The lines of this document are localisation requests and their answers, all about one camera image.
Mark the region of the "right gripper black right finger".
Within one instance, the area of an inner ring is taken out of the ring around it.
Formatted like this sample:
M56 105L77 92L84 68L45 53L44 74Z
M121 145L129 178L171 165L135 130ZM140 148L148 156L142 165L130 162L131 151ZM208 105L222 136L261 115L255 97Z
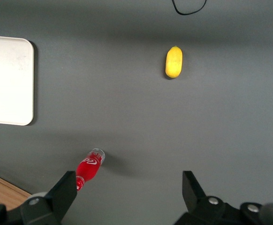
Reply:
M182 173L182 196L187 212L176 225L241 225L238 209L215 196L207 196L191 171Z

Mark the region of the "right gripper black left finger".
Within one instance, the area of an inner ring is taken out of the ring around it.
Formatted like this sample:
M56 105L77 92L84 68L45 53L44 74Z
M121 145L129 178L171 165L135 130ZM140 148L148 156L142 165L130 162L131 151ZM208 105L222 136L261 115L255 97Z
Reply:
M36 195L23 203L23 224L60 225L76 195L76 173L67 171L44 196Z

